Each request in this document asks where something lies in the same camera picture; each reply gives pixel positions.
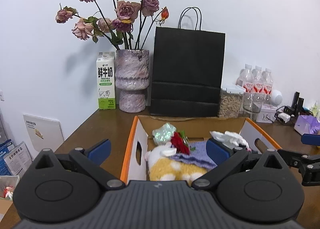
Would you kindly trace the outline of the black device stand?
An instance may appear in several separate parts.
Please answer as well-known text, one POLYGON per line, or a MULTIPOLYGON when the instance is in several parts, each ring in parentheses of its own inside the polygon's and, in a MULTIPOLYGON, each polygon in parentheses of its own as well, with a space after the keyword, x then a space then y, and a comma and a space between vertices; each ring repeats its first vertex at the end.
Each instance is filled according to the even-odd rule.
POLYGON ((303 111, 304 99, 300 97, 300 92, 295 92, 292 100, 291 108, 293 109, 293 115, 300 115, 303 111))

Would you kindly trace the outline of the water bottle left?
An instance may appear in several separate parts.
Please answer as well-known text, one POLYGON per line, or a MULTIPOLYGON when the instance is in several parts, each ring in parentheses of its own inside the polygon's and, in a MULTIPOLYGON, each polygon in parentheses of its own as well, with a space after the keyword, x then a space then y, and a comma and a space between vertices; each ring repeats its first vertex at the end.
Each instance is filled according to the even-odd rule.
POLYGON ((252 93, 253 80, 252 66, 245 64, 245 68, 241 70, 240 75, 236 80, 236 84, 243 87, 247 93, 252 93))

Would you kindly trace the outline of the water bottle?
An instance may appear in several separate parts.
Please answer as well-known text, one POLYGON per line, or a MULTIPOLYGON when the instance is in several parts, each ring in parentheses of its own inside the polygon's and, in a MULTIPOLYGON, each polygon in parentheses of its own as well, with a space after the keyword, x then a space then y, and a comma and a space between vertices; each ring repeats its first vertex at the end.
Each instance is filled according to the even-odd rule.
POLYGON ((263 94, 270 96, 273 88, 273 78, 271 70, 266 68, 262 74, 263 77, 263 94))
POLYGON ((236 80, 236 84, 243 87, 247 93, 252 93, 253 80, 252 66, 245 64, 245 68, 241 70, 240 75, 236 80))
POLYGON ((253 75, 253 92, 261 94, 263 92, 264 79, 262 76, 262 68, 255 66, 252 70, 253 75))

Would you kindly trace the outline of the purple knitted cloth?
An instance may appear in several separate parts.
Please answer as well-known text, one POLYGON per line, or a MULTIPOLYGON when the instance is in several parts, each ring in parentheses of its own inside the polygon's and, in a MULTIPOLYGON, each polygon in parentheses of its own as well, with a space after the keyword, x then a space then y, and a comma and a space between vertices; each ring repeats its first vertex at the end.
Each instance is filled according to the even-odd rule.
POLYGON ((193 142, 190 145, 196 147, 195 151, 190 152, 189 155, 176 153, 170 156, 169 159, 185 164, 192 164, 205 168, 206 170, 212 170, 217 167, 213 160, 207 155, 206 141, 193 142))

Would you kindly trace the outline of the black paper shopping bag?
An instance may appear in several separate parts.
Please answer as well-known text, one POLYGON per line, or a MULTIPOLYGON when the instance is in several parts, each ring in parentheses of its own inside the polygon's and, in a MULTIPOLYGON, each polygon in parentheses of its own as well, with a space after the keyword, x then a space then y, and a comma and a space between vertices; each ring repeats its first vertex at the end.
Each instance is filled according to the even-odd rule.
POLYGON ((192 10, 195 29, 156 28, 151 115, 218 115, 226 35, 202 30, 202 13, 198 7, 192 10))

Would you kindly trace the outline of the yellow white plush toy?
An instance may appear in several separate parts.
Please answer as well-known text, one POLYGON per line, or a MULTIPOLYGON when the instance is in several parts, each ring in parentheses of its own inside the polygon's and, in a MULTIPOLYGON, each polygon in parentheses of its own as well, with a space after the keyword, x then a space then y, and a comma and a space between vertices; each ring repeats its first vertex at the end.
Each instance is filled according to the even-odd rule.
POLYGON ((171 156, 177 153, 177 149, 172 147, 170 142, 155 147, 144 155, 148 164, 150 181, 175 181, 184 180, 188 185, 202 175, 207 170, 194 164, 183 163, 171 160, 171 156))

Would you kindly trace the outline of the white wall panel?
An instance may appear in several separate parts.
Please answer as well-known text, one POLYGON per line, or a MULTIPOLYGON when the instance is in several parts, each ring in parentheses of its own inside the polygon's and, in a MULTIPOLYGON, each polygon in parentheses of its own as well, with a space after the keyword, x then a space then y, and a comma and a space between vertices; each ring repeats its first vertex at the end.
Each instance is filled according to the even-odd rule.
POLYGON ((33 148, 40 152, 44 148, 56 151, 64 143, 61 124, 49 118, 23 115, 33 148))

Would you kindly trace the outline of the water bottle middle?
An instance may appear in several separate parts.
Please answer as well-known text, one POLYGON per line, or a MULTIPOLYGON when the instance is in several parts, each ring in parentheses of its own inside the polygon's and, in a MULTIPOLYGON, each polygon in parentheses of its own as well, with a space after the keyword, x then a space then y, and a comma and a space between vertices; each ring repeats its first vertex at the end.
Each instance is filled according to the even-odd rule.
POLYGON ((262 68, 255 66, 252 70, 253 75, 253 92, 261 94, 263 92, 264 79, 262 76, 262 68))

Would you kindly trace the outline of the red rose wrapped flower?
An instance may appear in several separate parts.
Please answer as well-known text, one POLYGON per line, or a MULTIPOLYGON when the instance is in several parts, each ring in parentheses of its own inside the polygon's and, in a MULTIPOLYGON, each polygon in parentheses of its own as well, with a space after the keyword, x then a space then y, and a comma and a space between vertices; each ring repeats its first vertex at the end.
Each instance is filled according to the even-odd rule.
POLYGON ((170 140, 171 144, 177 149, 178 153, 189 155, 195 151, 196 147, 189 144, 184 131, 175 131, 170 140))

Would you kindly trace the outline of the water bottle right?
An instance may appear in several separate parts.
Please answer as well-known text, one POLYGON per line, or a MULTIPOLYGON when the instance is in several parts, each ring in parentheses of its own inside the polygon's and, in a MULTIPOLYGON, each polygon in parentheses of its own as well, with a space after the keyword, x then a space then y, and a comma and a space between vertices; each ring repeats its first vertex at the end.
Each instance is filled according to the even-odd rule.
POLYGON ((273 78, 271 70, 266 68, 262 74, 263 77, 263 94, 270 96, 273 88, 273 78))

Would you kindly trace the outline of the silver foil packet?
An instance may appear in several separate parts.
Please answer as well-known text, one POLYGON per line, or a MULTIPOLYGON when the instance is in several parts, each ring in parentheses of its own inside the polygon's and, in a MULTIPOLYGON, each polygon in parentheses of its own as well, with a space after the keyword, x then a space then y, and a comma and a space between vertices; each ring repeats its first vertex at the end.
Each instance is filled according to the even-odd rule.
POLYGON ((170 123, 165 123, 158 129, 152 131, 153 142, 156 146, 164 145, 171 141, 174 133, 176 132, 176 127, 170 123))

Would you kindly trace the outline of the clear glass jar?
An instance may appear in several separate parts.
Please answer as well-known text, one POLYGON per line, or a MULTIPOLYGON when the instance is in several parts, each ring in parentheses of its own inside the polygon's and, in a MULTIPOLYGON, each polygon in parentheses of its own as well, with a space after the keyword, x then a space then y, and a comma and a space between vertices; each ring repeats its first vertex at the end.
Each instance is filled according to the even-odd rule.
POLYGON ((245 93, 243 97, 243 116, 256 120, 261 111, 264 95, 262 93, 245 93))

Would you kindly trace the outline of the purple marbled vase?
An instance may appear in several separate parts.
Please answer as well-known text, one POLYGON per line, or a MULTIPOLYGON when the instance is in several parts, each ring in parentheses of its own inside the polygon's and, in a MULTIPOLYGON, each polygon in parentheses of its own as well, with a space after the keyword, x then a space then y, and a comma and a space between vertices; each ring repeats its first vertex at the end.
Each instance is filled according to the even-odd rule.
POLYGON ((127 113, 143 111, 150 84, 149 51, 118 50, 115 78, 119 90, 119 109, 127 113))

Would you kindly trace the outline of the white tissue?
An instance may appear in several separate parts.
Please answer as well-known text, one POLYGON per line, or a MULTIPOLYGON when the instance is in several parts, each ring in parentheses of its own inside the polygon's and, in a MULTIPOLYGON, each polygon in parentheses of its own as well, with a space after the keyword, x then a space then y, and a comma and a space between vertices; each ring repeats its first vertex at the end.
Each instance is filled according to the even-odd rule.
POLYGON ((248 142, 240 134, 236 132, 225 131, 224 133, 221 133, 219 131, 210 131, 210 135, 213 139, 222 143, 230 149, 244 146, 247 149, 247 151, 252 151, 248 142))

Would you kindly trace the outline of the purple tissue pack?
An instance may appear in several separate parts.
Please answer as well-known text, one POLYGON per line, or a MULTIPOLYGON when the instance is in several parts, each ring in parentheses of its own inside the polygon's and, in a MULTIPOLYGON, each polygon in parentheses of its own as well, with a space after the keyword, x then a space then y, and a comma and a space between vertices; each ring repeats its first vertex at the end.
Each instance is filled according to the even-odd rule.
POLYGON ((300 135, 317 135, 320 129, 320 124, 317 118, 312 115, 299 115, 296 120, 294 129, 300 135))

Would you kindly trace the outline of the green white milk carton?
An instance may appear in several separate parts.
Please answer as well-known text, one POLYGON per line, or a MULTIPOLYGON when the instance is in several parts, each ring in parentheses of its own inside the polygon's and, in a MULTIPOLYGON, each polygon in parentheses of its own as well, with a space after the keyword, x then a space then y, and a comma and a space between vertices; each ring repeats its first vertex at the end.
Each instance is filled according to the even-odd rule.
POLYGON ((116 109, 115 52, 99 53, 96 60, 99 109, 116 109))

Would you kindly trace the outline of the white round speaker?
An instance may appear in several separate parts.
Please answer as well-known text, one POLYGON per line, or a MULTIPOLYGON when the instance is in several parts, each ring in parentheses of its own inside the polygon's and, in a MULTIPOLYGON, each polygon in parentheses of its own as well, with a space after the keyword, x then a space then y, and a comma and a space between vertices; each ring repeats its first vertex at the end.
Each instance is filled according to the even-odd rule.
POLYGON ((281 105, 283 101, 283 95, 279 90, 273 89, 270 94, 270 104, 273 106, 281 105))

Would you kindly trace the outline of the clear seed container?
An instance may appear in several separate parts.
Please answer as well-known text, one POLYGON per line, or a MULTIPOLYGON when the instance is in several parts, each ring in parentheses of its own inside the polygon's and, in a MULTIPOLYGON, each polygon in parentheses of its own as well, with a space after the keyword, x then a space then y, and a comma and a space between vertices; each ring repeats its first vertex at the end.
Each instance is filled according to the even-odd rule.
POLYGON ((218 117, 238 117, 245 89, 239 85, 221 88, 218 117))

